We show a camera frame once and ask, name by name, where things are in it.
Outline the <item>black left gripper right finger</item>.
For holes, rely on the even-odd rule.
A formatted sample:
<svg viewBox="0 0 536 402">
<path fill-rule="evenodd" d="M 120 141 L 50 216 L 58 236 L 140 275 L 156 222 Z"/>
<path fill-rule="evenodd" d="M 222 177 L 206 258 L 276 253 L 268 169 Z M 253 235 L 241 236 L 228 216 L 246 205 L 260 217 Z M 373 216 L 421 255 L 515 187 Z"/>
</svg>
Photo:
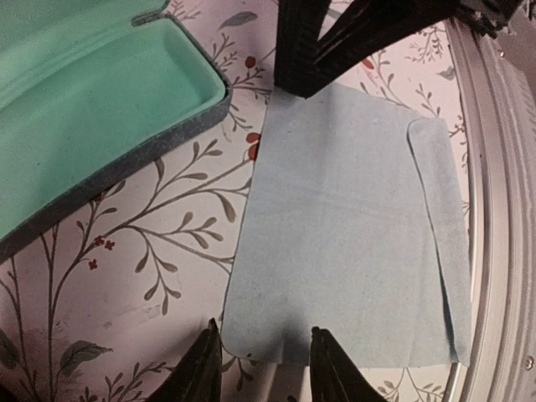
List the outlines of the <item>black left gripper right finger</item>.
<svg viewBox="0 0 536 402">
<path fill-rule="evenodd" d="M 312 329 L 310 382 L 315 401 L 381 401 L 381 395 L 325 328 Z"/>
</svg>

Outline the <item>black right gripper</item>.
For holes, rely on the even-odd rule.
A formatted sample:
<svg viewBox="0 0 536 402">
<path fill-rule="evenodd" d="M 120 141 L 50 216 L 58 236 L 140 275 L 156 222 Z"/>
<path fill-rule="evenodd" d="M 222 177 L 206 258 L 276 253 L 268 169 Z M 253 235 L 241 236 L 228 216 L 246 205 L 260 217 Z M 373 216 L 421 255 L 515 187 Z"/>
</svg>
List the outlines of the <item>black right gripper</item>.
<svg viewBox="0 0 536 402">
<path fill-rule="evenodd" d="M 507 27 L 522 0 L 352 1 L 317 42 L 316 89 L 371 54 L 453 15 L 480 35 Z"/>
</svg>

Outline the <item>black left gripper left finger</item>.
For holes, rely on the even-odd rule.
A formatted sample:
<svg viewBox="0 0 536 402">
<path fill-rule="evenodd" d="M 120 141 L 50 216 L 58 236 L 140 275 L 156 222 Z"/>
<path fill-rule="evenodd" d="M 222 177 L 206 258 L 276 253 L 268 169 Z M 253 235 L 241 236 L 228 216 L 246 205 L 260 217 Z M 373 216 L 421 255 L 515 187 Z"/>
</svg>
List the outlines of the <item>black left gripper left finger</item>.
<svg viewBox="0 0 536 402">
<path fill-rule="evenodd" d="M 197 336 L 166 380 L 147 398 L 149 402 L 219 402 L 222 345 L 214 318 Z"/>
</svg>

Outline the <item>blue-grey cleaning cloth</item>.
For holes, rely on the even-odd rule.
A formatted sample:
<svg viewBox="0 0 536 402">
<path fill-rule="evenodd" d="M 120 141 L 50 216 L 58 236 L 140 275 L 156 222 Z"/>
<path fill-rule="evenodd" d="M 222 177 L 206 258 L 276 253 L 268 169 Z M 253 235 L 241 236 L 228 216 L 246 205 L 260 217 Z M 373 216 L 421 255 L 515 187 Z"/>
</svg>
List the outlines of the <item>blue-grey cleaning cloth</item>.
<svg viewBox="0 0 536 402">
<path fill-rule="evenodd" d="M 441 118 L 332 84 L 274 90 L 221 335 L 305 365 L 323 327 L 360 368 L 468 364 L 468 233 Z"/>
</svg>

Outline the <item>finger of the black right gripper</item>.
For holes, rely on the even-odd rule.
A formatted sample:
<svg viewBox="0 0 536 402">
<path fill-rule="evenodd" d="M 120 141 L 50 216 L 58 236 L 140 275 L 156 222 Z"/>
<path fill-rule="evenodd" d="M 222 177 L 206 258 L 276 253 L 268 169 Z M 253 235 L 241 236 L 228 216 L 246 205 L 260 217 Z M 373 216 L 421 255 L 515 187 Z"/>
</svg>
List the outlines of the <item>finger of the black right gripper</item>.
<svg viewBox="0 0 536 402">
<path fill-rule="evenodd" d="M 286 0 L 278 4 L 274 85 L 310 97 L 318 91 L 314 59 L 329 1 Z"/>
</svg>

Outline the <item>grey case green lining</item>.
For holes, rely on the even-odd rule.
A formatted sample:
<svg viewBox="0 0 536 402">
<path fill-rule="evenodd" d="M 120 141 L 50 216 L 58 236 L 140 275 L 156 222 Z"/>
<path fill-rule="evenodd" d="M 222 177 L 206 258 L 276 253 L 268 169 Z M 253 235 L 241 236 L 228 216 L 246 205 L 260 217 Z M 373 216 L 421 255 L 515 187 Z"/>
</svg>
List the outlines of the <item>grey case green lining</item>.
<svg viewBox="0 0 536 402">
<path fill-rule="evenodd" d="M 231 91 L 164 1 L 1 4 L 1 257 L 220 123 Z"/>
</svg>

